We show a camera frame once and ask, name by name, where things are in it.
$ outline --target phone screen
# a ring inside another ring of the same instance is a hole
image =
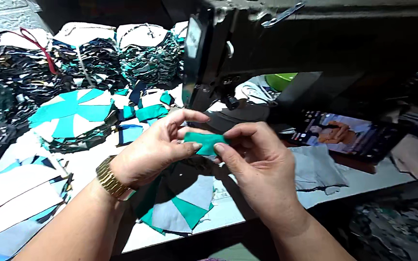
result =
[[[327,145],[331,151],[380,161],[403,138],[397,124],[373,123],[322,111],[304,110],[302,122],[287,140],[300,145]]]

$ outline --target table surface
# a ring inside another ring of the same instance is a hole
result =
[[[73,190],[71,191],[71,195],[72,197],[75,197],[76,194],[78,194],[92,179],[96,177],[95,169],[99,163],[110,155],[118,154],[125,148],[116,148],[114,140],[115,137],[111,135],[108,139],[106,139],[105,143],[97,145],[89,151],[81,151],[65,155],[60,153],[50,154],[41,147],[36,135],[29,131],[20,137],[17,140],[17,143],[8,148],[0,160],[0,170],[4,169],[4,167],[10,163],[13,163],[15,159],[25,159],[35,154],[46,157],[49,156],[56,159],[63,159],[62,162],[69,161],[66,171],[74,173],[72,181]],[[414,178],[410,175],[398,172],[388,158],[377,165],[377,173],[373,175],[356,169],[351,169],[343,165],[338,166],[347,179],[349,187],[341,187],[339,192],[335,192],[329,196],[320,190],[313,192],[297,192],[299,201],[306,209],[322,202],[414,181]],[[193,234],[234,225],[245,222],[248,219],[255,218],[252,211],[239,210],[239,207],[235,204],[235,202],[237,202],[238,205],[240,205],[240,200],[236,199],[236,197],[240,198],[239,191],[235,190],[236,186],[231,186],[231,189],[229,189],[229,191],[232,192],[233,197],[227,192],[227,189],[224,186],[224,184],[235,184],[230,181],[231,180],[225,180],[224,182],[220,180],[214,181],[214,187],[216,189],[215,196],[212,201],[214,208],[212,208],[212,210],[202,218],[203,222],[195,227]],[[131,235],[125,245],[123,253],[179,238],[183,237],[170,233],[162,235],[144,223],[137,223],[131,231]]]

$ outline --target red ribbon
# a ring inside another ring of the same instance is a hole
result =
[[[45,56],[46,56],[46,59],[47,59],[47,61],[48,61],[48,65],[49,65],[49,70],[51,71],[51,73],[53,73],[53,74],[58,74],[57,72],[56,72],[56,69],[54,68],[54,62],[52,61],[52,59],[51,59],[51,56],[49,56],[49,54],[48,54],[48,52],[46,51],[46,48],[44,48],[43,46],[41,46],[40,44],[39,44],[39,42],[38,42],[38,40],[27,30],[27,29],[25,29],[25,28],[23,28],[23,27],[21,27],[20,28],[20,34],[18,34],[18,33],[15,33],[15,32],[11,32],[11,31],[8,31],[9,33],[14,33],[14,34],[17,34],[17,35],[19,35],[20,37],[23,37],[23,38],[25,38],[25,39],[27,39],[27,40],[29,40],[32,44],[34,44],[34,45],[36,45],[38,48],[40,48],[42,51],[43,51],[43,53],[45,53]],[[32,36],[32,38],[30,38],[30,37],[28,37],[27,35],[25,35],[24,34],[24,32],[26,32],[26,33],[28,33],[30,36]]]

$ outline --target right hand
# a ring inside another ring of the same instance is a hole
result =
[[[247,203],[272,233],[296,236],[306,231],[310,215],[294,185],[294,156],[265,123],[241,123],[224,134],[231,145],[214,150],[235,175]]]

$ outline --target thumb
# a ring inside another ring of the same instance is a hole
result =
[[[227,144],[217,143],[214,145],[214,150],[237,178],[238,175],[242,175],[250,167],[240,154]]]
[[[200,148],[202,148],[202,144],[196,142],[184,142],[182,144],[177,144],[174,146],[172,151],[172,161],[175,162],[191,157]]]

